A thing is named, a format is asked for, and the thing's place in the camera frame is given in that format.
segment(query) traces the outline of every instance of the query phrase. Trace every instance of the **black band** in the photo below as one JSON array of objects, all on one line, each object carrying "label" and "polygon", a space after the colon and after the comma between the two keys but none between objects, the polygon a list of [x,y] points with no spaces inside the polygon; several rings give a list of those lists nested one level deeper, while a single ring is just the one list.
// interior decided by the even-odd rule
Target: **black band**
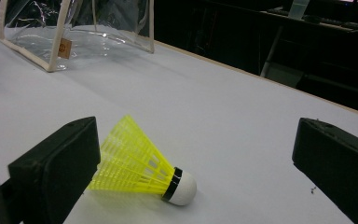
[{"label": "black band", "polygon": [[162,200],[169,201],[176,191],[179,185],[180,179],[182,178],[182,170],[175,167],[175,173],[172,176],[171,184],[168,186],[167,191],[162,195]]}]

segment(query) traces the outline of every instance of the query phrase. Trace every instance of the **shuttlecock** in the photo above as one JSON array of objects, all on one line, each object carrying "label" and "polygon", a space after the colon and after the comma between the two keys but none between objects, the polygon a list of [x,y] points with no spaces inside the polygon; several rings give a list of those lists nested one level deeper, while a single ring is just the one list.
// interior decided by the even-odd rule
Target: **shuttlecock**
[{"label": "shuttlecock", "polygon": [[127,115],[101,146],[101,163],[89,189],[161,194],[164,201],[190,203],[197,184],[193,176],[173,167],[142,129]]}]

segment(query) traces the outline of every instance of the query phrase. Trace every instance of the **brown tag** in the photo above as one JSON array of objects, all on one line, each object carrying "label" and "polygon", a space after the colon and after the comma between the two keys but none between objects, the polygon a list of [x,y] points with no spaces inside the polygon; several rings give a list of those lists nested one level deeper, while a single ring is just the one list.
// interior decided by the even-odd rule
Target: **brown tag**
[{"label": "brown tag", "polygon": [[64,59],[69,59],[71,55],[72,41],[61,38],[60,48],[58,49],[58,56]]}]

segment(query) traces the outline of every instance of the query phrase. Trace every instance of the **table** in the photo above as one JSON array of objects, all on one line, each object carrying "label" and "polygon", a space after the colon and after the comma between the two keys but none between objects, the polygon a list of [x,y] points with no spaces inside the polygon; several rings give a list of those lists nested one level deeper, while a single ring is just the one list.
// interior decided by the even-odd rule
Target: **table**
[{"label": "table", "polygon": [[358,113],[163,44],[46,73],[0,43],[1,184],[65,123],[95,116],[101,143],[125,114],[195,176],[194,202],[86,190],[65,223],[351,223],[291,156],[300,118],[358,136]]}]

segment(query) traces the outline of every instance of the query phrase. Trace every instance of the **transparent plastic bag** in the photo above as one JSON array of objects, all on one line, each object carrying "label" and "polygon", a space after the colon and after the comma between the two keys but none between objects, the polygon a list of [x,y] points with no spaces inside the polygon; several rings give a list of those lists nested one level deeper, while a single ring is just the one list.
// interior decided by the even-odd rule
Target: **transparent plastic bag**
[{"label": "transparent plastic bag", "polygon": [[153,5],[154,0],[2,0],[0,40],[49,72],[119,57],[128,45],[153,53]]}]

